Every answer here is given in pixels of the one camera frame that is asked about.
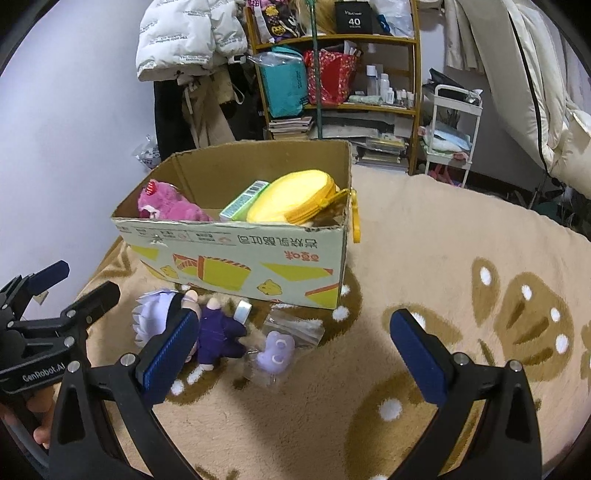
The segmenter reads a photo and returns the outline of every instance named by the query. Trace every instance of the white puffer jacket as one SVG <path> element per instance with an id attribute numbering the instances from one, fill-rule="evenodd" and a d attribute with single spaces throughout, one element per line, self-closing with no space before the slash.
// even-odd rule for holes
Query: white puffer jacket
<path id="1" fill-rule="evenodd" d="M 142 81 L 210 74 L 246 52 L 235 0 L 154 0 L 139 28 L 135 66 Z"/>

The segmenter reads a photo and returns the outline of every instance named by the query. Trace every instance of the human hand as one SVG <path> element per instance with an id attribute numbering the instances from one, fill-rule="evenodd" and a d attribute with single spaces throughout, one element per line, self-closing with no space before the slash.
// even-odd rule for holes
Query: human hand
<path id="1" fill-rule="evenodd" d="M 33 439 L 45 448 L 49 448 L 49 441 L 51 438 L 51 424 L 53 422 L 53 412 L 56 403 L 53 401 L 54 390 L 53 387 L 47 387 L 43 390 L 38 390 L 27 401 L 27 408 L 33 413 L 43 413 L 41 425 L 33 432 Z M 0 404 L 0 419 L 8 425 L 16 423 L 18 420 L 8 408 Z"/>

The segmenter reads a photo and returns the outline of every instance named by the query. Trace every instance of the white rolling cart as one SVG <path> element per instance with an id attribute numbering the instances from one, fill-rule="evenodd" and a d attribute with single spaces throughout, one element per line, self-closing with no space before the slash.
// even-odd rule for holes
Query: white rolling cart
<path id="1" fill-rule="evenodd" d="M 473 103 L 462 102 L 460 100 L 454 100 L 452 98 L 442 97 L 439 95 L 441 90 L 452 90 L 454 92 L 464 93 L 467 97 L 470 96 L 471 98 L 478 99 L 478 105 L 474 105 Z M 482 99 L 480 95 L 476 92 L 470 92 L 468 90 L 454 87 L 452 85 L 437 85 L 435 87 L 435 94 L 430 92 L 425 92 L 426 97 L 429 98 L 433 102 L 433 120 L 431 120 L 431 132 L 435 131 L 435 120 L 437 119 L 437 107 L 449 108 L 452 110 L 457 110 L 459 112 L 469 113 L 470 115 L 476 115 L 476 127 L 474 130 L 474 137 L 472 138 L 472 147 L 470 149 L 470 154 L 466 161 L 463 160 L 455 160 L 450 155 L 444 155 L 440 152 L 437 152 L 431 148 L 431 144 L 433 143 L 433 136 L 428 136 L 425 138 L 424 145 L 421 143 L 421 148 L 423 150 L 424 158 L 427 160 L 427 165 L 425 167 L 425 173 L 429 171 L 429 164 L 437 163 L 440 165 L 450 166 L 454 168 L 461 168 L 465 170 L 464 179 L 462 181 L 462 188 L 466 185 L 466 179 L 468 178 L 468 172 L 470 171 L 470 167 L 472 166 L 472 155 L 474 155 L 474 148 L 476 147 L 476 139 L 478 137 L 478 128 L 480 126 L 480 116 L 482 115 Z"/>

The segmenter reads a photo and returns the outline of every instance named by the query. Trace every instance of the beige fluffy rug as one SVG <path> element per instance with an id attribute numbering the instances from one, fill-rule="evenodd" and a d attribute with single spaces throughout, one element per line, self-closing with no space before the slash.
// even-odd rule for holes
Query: beige fluffy rug
<path id="1" fill-rule="evenodd" d="M 385 479 L 428 425 L 423 402 L 387 331 L 407 306 L 451 351 L 479 363 L 525 364 L 538 408 L 543 459 L 557 462 L 591 413 L 591 246 L 534 212 L 481 194 L 353 167 L 362 242 L 350 245 L 334 311 L 283 306 L 326 334 L 280 391 L 242 378 L 241 361 L 213 372 L 186 365 L 154 409 L 207 480 Z M 121 301 L 92 327 L 93 365 L 136 352 L 131 310 L 162 286 L 119 241 L 85 291 L 112 280 Z M 207 294 L 200 291 L 202 299 Z M 231 299 L 219 296 L 228 308 Z M 254 301 L 248 342 L 271 305 Z M 474 410 L 449 461 L 458 461 Z M 132 465 L 145 468 L 115 417 Z"/>

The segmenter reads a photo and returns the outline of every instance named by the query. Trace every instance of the white wall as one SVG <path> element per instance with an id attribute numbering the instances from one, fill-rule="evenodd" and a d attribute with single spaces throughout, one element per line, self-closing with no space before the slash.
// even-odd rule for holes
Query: white wall
<path id="1" fill-rule="evenodd" d="M 71 269 L 29 318 L 73 301 L 117 236 L 109 214 L 145 175 L 131 151 L 154 132 L 152 83 L 135 75 L 148 4 L 60 0 L 0 76 L 0 284 Z"/>
<path id="2" fill-rule="evenodd" d="M 430 78 L 429 69 L 434 68 L 470 90 L 483 89 L 483 112 L 472 171 L 533 190 L 544 172 L 501 128 L 486 77 L 445 67 L 446 39 L 443 24 L 444 17 L 437 11 L 420 13 L 423 82 Z"/>

